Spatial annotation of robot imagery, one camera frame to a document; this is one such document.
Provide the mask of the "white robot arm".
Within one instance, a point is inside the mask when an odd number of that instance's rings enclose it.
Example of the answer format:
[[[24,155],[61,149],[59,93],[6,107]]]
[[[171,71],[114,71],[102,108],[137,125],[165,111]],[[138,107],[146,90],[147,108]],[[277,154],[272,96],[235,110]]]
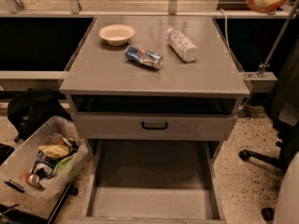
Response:
[[[247,0],[254,5],[253,10],[269,13],[281,7],[287,0]],[[281,159],[285,175],[278,194],[273,224],[299,224],[299,78],[298,44],[292,49],[293,57],[289,66],[282,69],[278,80],[277,96],[274,105],[278,119],[291,129],[284,133]]]

